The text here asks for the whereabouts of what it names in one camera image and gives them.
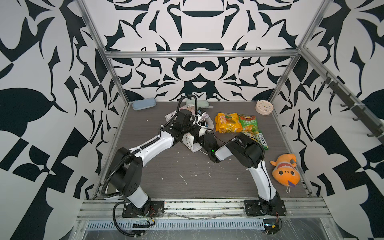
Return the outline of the cartoon animal paper bag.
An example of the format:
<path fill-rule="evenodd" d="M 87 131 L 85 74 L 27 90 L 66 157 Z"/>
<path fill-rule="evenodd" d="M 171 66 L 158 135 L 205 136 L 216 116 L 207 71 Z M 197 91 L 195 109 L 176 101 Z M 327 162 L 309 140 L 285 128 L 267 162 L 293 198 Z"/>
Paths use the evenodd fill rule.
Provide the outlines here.
<path fill-rule="evenodd" d="M 194 106 L 183 107 L 165 116 L 171 129 L 183 134 L 181 142 L 193 153 L 204 150 L 211 156 L 218 148 L 214 134 L 214 123 L 206 111 Z"/>

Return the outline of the yellow snack packet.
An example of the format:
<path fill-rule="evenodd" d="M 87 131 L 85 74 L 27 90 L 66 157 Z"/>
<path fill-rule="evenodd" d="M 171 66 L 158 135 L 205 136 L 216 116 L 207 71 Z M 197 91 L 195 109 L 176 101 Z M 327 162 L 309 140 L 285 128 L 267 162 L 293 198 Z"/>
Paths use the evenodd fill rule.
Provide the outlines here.
<path fill-rule="evenodd" d="M 243 127 L 237 113 L 218 113 L 215 117 L 215 130 L 219 133 L 240 133 Z"/>

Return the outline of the green snack packet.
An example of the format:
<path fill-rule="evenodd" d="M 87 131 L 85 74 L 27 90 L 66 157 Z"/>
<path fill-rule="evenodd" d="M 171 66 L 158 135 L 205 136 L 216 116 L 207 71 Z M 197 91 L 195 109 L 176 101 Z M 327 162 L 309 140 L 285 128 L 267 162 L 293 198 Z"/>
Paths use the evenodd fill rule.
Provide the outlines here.
<path fill-rule="evenodd" d="M 242 132 L 257 132 L 259 131 L 258 121 L 256 116 L 239 115 L 239 122 L 242 125 Z"/>

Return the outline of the green yellow candy packet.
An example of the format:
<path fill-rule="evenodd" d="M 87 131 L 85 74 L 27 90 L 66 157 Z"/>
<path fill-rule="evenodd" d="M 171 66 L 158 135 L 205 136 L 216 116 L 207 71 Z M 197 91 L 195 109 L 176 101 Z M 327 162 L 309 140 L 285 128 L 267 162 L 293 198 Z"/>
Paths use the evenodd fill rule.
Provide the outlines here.
<path fill-rule="evenodd" d="M 269 149 L 269 146 L 264 138 L 264 135 L 262 132 L 246 132 L 244 133 L 246 136 L 250 137 L 251 139 L 259 142 L 265 150 L 268 150 Z"/>

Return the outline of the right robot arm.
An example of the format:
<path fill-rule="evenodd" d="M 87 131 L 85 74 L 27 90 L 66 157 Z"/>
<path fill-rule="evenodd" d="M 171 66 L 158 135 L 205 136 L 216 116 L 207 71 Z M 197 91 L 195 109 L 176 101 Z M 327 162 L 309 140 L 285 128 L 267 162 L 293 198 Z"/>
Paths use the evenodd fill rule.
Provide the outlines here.
<path fill-rule="evenodd" d="M 229 157 L 236 158 L 251 173 L 258 190 L 258 207 L 262 215 L 272 215 L 281 203 L 280 195 L 272 184 L 265 164 L 264 147 L 243 133 L 219 146 L 213 133 L 198 138 L 198 143 L 215 163 Z"/>

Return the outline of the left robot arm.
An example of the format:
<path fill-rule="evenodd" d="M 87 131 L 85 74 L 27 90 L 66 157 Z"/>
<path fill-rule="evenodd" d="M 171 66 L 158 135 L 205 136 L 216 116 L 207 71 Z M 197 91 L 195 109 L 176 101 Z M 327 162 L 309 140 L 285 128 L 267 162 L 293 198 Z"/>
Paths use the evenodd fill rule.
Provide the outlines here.
<path fill-rule="evenodd" d="M 175 115 L 158 128 L 158 133 L 149 141 L 132 149 L 121 148 L 107 170 L 101 188 L 101 197 L 121 197 L 137 209 L 146 208 L 150 198 L 141 188 L 143 167 L 157 155 L 181 142 L 184 135 L 197 126 L 197 104 L 195 95 L 182 97 Z"/>

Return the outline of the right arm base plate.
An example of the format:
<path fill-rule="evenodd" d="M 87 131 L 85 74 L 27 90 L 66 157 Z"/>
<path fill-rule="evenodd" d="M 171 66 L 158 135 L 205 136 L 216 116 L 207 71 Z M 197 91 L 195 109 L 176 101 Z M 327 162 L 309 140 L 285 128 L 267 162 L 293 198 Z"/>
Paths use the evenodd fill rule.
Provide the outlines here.
<path fill-rule="evenodd" d="M 258 216 L 285 216 L 286 207 L 284 202 L 277 198 L 271 201 L 265 200 L 245 200 L 245 213 L 249 217 Z"/>

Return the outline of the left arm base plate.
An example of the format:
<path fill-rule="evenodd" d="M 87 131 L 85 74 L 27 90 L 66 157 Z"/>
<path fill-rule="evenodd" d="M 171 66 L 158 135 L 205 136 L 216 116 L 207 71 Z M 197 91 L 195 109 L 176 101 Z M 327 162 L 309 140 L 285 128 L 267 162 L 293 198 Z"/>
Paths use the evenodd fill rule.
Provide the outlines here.
<path fill-rule="evenodd" d="M 124 206 L 122 217 L 123 218 L 138 218 L 138 217 L 155 218 L 164 213 L 164 207 L 165 207 L 164 201 L 148 200 L 141 208 L 138 208 L 132 203 L 130 203 Z"/>

